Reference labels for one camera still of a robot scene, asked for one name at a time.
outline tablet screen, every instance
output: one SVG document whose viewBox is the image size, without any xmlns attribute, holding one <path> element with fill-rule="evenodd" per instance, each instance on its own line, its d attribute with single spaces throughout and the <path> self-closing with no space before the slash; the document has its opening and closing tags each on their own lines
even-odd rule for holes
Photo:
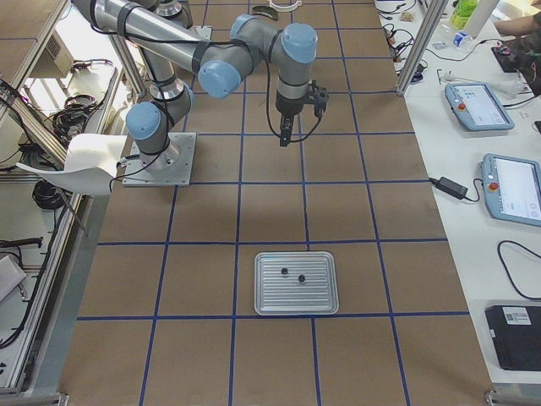
<svg viewBox="0 0 541 406">
<path fill-rule="evenodd" d="M 535 166 L 495 158 L 500 181 L 501 212 L 541 220 L 541 194 Z"/>
<path fill-rule="evenodd" d="M 507 123 L 505 116 L 495 104 L 484 85 L 457 86 L 456 91 L 475 125 L 497 125 Z"/>
</svg>

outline black device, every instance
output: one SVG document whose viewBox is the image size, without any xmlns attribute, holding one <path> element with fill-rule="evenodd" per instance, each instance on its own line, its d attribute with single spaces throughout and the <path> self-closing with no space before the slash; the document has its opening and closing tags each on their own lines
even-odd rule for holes
<svg viewBox="0 0 541 406">
<path fill-rule="evenodd" d="M 507 74 L 516 72 L 516 63 L 513 61 L 513 53 L 508 47 L 491 47 L 490 50 L 494 54 L 496 61 L 501 66 L 501 70 Z"/>
<path fill-rule="evenodd" d="M 466 187 L 443 176 L 439 179 L 430 178 L 430 183 L 433 184 L 436 189 L 446 192 L 448 195 L 451 195 L 458 200 L 462 200 L 466 197 Z"/>
<path fill-rule="evenodd" d="M 541 307 L 498 305 L 484 314 L 500 367 L 541 371 Z"/>
</svg>

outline small black object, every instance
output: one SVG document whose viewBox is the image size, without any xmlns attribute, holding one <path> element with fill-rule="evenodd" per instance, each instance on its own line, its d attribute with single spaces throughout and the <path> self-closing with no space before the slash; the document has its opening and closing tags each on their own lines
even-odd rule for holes
<svg viewBox="0 0 541 406">
<path fill-rule="evenodd" d="M 430 182 L 436 189 L 446 192 L 448 195 L 451 195 L 458 200 L 462 200 L 466 197 L 467 188 L 448 178 L 441 177 L 439 180 L 430 178 Z"/>
</svg>

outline label sticker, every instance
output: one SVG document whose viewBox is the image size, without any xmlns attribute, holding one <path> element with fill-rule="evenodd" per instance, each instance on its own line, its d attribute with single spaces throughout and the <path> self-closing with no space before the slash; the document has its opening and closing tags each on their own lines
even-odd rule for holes
<svg viewBox="0 0 541 406">
<path fill-rule="evenodd" d="M 532 322 L 527 315 L 525 307 L 504 307 L 505 321 L 507 324 L 531 326 Z"/>
</svg>

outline aluminum tray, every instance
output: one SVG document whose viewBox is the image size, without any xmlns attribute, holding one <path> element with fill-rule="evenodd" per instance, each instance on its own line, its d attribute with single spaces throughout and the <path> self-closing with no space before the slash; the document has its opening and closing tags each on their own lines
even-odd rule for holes
<svg viewBox="0 0 541 406">
<path fill-rule="evenodd" d="M 335 262 L 329 252 L 262 252 L 255 257 L 254 285 L 260 315 L 338 311 Z"/>
</svg>

